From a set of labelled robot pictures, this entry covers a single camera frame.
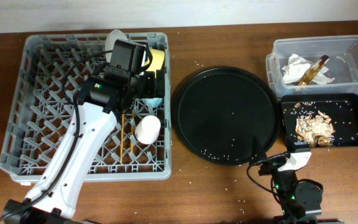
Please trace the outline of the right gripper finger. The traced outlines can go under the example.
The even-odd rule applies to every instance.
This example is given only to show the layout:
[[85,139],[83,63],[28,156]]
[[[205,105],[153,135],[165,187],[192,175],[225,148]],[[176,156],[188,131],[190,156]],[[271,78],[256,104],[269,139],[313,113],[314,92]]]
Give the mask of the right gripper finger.
[[267,159],[265,151],[262,149],[262,145],[256,136],[252,139],[252,152],[249,161],[250,166],[261,165]]
[[286,137],[286,147],[288,152],[310,152],[310,145],[304,141],[295,141],[290,136]]

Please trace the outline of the light blue plastic cup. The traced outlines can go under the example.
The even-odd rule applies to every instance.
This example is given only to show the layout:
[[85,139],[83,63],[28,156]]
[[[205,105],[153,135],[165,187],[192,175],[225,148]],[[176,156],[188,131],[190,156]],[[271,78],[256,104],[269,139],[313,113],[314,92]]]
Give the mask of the light blue plastic cup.
[[144,98],[142,101],[152,108],[158,108],[163,103],[163,98]]

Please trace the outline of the yellow bowl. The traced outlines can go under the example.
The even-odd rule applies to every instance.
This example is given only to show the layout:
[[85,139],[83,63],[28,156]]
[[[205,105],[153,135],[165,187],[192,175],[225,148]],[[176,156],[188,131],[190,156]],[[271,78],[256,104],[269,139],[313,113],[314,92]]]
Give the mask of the yellow bowl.
[[165,60],[165,52],[163,50],[157,50],[152,48],[150,48],[150,52],[152,54],[153,59],[150,67],[146,71],[156,72],[157,70],[161,70],[163,68]]

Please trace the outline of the peanut shells and rice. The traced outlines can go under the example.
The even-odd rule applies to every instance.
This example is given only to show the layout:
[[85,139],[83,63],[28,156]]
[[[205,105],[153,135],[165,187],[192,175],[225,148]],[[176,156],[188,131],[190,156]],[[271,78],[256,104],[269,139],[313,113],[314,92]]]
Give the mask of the peanut shells and rice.
[[311,111],[306,106],[314,102],[296,103],[292,114],[297,114],[295,136],[298,141],[307,143],[310,147],[330,147],[334,143],[336,132],[332,118],[320,110]]

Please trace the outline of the wooden chopstick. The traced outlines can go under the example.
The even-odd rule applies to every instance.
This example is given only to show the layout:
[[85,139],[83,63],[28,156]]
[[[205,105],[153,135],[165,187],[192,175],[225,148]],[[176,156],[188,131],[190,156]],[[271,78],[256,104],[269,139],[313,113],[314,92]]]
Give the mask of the wooden chopstick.
[[135,127],[133,125],[133,123],[135,123],[134,118],[135,118],[135,113],[134,113],[134,110],[132,110],[132,113],[131,113],[131,136],[130,136],[130,140],[131,140],[130,151],[131,151],[131,153],[133,153],[133,151],[134,151],[134,143],[132,140],[132,137],[134,137],[134,131],[135,131]]
[[124,132],[124,128],[125,128],[125,114],[122,114],[121,116],[121,140],[120,140],[120,163],[122,163],[123,160],[123,155],[124,155],[124,136],[125,136],[125,132]]

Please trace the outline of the pink plastic cup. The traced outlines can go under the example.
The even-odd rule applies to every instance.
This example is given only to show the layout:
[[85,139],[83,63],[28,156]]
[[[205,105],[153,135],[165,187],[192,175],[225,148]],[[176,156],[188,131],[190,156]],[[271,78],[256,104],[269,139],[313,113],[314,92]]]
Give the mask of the pink plastic cup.
[[161,123],[154,115],[145,116],[135,128],[135,137],[142,144],[152,144],[158,139]]

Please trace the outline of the white round plate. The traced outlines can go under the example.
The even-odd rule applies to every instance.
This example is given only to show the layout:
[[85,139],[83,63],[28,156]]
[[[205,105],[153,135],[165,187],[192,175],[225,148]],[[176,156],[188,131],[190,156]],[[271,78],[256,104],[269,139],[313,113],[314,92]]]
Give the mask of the white round plate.
[[128,38],[121,30],[114,29],[106,37],[105,45],[104,45],[105,51],[112,50],[114,47],[114,43],[117,40],[128,40]]

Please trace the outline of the gold foil wrapper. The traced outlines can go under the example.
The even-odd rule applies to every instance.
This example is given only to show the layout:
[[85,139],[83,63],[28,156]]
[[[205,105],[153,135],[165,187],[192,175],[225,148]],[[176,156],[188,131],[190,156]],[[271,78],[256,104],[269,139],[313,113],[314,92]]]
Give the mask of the gold foil wrapper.
[[309,85],[315,76],[322,70],[326,62],[329,60],[327,55],[323,55],[304,73],[304,75],[298,80],[298,86]]

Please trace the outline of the white tissue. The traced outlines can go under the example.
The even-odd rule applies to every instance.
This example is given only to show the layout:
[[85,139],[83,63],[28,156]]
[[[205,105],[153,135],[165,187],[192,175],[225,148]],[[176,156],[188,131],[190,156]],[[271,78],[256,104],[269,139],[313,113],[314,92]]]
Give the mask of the white tissue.
[[[298,83],[298,80],[312,65],[313,62],[297,54],[292,54],[288,58],[288,65],[282,68],[284,84]],[[328,71],[329,69],[327,67],[323,67],[312,80],[312,84],[326,85],[335,81],[335,78],[329,78],[325,75]]]

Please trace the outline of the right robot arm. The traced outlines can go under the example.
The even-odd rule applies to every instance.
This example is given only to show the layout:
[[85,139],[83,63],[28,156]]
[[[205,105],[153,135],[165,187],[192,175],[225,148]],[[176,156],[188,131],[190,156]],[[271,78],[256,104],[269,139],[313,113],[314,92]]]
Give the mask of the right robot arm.
[[[282,209],[282,215],[272,218],[272,223],[318,223],[322,213],[323,185],[311,179],[299,179],[296,171],[307,165],[311,149],[298,148],[267,157],[256,137],[252,140],[252,154],[246,170],[249,179],[261,189],[271,193]],[[249,171],[258,167],[260,176],[269,175],[270,187],[254,180]]]

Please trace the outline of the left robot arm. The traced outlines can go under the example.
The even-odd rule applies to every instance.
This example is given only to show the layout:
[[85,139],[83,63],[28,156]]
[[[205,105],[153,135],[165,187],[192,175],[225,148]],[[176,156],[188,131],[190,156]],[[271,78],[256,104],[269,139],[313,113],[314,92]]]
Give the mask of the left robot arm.
[[23,202],[9,200],[0,222],[69,223],[85,177],[118,118],[137,98],[162,97],[163,71],[150,71],[148,45],[117,39],[106,61],[67,102],[74,113],[51,162]]

